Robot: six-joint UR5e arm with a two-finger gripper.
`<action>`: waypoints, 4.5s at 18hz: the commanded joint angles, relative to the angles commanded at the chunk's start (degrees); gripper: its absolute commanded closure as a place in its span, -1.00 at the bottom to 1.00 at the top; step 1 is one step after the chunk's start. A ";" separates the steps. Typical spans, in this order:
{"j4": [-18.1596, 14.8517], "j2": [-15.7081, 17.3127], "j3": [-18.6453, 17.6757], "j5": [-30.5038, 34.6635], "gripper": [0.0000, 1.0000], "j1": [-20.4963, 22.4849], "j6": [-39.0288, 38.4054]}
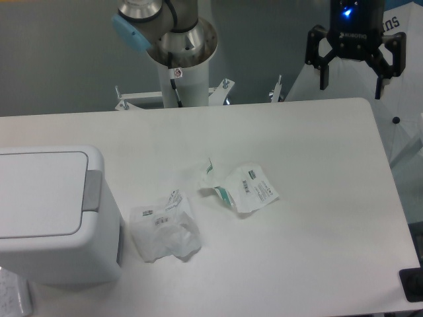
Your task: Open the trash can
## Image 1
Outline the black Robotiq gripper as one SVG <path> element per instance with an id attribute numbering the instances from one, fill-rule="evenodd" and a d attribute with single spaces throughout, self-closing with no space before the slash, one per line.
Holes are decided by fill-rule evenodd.
<path id="1" fill-rule="evenodd" d="M 406 67 L 406 34 L 383 36 L 384 1 L 356 0 L 330 2 L 330 28 L 315 25 L 307 35 L 305 63 L 320 71 L 321 90 L 328 87 L 329 63 L 336 57 L 365 61 L 377 75 L 375 99 L 381 98 L 383 81 L 399 77 Z M 330 50 L 319 53 L 321 40 L 327 38 Z M 392 54 L 389 65 L 379 47 Z"/>

